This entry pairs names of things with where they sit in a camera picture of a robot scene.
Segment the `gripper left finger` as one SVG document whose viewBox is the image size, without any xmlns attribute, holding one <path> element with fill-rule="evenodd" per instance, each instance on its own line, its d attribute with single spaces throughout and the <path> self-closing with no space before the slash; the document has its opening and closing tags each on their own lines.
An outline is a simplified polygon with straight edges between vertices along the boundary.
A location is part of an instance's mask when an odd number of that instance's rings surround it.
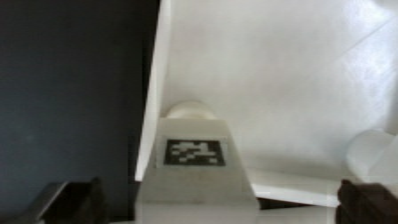
<svg viewBox="0 0 398 224">
<path fill-rule="evenodd" d="M 108 224 L 108 203 L 99 178 L 49 183 L 10 224 Z"/>
</svg>

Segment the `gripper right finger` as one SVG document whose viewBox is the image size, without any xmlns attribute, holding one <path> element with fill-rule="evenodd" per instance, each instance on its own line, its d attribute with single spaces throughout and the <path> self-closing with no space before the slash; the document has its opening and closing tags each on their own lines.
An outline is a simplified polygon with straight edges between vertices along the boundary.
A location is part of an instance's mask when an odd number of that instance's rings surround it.
<svg viewBox="0 0 398 224">
<path fill-rule="evenodd" d="M 335 224 L 398 224 L 398 197 L 381 184 L 341 180 Z"/>
</svg>

